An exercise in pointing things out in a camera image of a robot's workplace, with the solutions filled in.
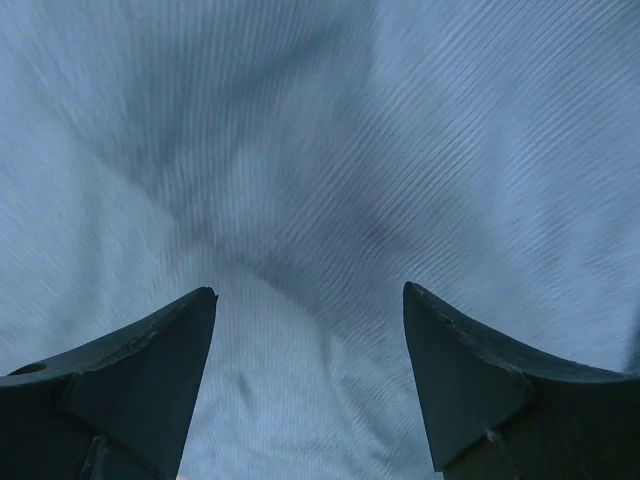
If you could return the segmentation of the blue grey pillowcase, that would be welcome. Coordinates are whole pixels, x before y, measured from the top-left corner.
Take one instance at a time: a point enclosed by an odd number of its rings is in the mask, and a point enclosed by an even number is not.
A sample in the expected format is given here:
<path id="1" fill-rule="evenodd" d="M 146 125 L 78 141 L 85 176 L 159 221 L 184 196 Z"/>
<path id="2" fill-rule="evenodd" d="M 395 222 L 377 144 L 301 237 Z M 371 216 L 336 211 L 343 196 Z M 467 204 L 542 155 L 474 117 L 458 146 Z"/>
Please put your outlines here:
<path id="1" fill-rule="evenodd" d="M 639 369 L 635 1 L 5 1 L 1 368 L 200 287 L 188 479 L 431 479 L 415 282 Z"/>

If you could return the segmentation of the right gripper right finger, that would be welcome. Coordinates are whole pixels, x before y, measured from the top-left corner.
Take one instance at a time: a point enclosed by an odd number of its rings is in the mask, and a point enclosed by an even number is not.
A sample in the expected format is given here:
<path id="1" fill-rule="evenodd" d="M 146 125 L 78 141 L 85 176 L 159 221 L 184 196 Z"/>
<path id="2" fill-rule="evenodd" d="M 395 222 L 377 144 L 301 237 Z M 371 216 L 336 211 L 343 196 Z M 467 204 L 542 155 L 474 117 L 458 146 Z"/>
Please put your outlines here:
<path id="1" fill-rule="evenodd" d="M 415 283 L 405 336 L 434 469 L 447 479 L 635 479 L 639 379 L 532 348 Z"/>

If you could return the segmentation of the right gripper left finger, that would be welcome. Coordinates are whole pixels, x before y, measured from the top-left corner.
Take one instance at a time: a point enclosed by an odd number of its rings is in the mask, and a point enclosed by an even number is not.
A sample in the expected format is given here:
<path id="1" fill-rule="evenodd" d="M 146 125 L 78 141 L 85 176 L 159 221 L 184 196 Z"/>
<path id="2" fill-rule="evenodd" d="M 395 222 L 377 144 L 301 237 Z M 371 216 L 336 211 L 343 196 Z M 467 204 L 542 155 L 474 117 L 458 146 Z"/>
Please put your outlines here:
<path id="1" fill-rule="evenodd" d="M 216 303 L 211 288 L 198 288 L 2 376 L 2 478 L 176 478 Z"/>

